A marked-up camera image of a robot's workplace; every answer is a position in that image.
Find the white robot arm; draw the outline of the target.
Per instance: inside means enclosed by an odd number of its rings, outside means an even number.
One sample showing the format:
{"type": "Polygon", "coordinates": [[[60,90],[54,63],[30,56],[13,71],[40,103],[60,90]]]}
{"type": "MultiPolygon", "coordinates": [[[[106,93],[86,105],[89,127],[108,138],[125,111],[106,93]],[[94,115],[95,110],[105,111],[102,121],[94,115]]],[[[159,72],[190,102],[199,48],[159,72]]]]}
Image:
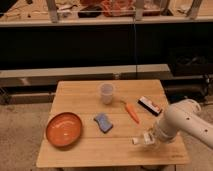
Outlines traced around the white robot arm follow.
{"type": "Polygon", "coordinates": [[[198,116],[200,111],[201,106],[193,99],[168,105],[153,126],[143,134],[144,143],[171,143],[178,132],[183,131],[213,149],[213,125],[198,116]]]}

